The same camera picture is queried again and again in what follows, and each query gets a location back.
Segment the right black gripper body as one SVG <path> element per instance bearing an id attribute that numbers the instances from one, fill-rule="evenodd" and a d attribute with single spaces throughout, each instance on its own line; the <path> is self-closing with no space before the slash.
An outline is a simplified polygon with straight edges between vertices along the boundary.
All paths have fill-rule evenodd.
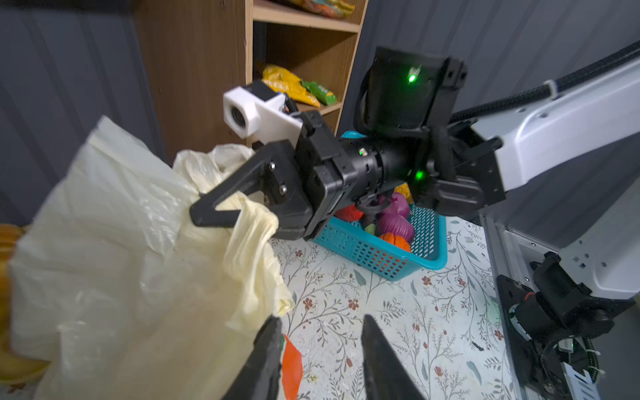
<path id="1" fill-rule="evenodd" d="M 411 177 L 415 138 L 339 139 L 319 113 L 302 113 L 301 118 L 297 143 L 282 140 L 262 146 L 191 206 L 192 222 L 200 228 L 231 228 L 239 213 L 221 210 L 222 202 L 237 193 L 261 192 L 278 218 L 275 238 L 309 240 L 336 211 L 364 206 Z"/>

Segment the yellow translucent plastic bag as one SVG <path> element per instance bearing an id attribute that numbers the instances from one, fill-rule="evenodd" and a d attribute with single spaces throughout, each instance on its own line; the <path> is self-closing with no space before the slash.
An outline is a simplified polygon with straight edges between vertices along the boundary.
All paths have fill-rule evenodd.
<path id="1" fill-rule="evenodd" d="M 101 118 L 10 261 L 11 345 L 49 362 L 37 399 L 220 399 L 265 320 L 293 307 L 277 217 L 237 193 L 230 228 L 189 210 L 253 151 L 173 165 Z"/>

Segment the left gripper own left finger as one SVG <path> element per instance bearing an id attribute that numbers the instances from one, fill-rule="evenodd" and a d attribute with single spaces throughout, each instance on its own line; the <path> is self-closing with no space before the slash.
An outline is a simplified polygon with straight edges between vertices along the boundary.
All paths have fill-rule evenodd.
<path id="1" fill-rule="evenodd" d="M 275 400 L 281 374 L 282 321 L 270 316 L 253 341 L 253 351 L 222 400 Z"/>

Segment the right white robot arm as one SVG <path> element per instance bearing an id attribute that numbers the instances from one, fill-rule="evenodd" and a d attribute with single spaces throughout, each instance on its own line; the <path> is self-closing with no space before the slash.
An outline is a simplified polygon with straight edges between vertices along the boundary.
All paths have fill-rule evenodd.
<path id="1" fill-rule="evenodd" d="M 336 212 L 378 214 L 393 190 L 463 217 L 532 178 L 639 131 L 639 46 L 630 44 L 555 81 L 460 112 L 468 76 L 453 57 L 380 47 L 355 104 L 357 139 L 339 139 L 316 112 L 297 112 L 261 83 L 224 96 L 228 126 L 263 146 L 190 208 L 199 227 L 230 228 L 221 203 L 262 192 L 278 238 L 316 238 Z"/>

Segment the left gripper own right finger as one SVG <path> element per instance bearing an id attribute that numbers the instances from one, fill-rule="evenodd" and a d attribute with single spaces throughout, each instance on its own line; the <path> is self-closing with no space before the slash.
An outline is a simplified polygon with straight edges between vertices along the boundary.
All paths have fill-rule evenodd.
<path id="1" fill-rule="evenodd" d="M 367 399 L 424 399 L 373 316 L 363 319 L 363 381 Z"/>

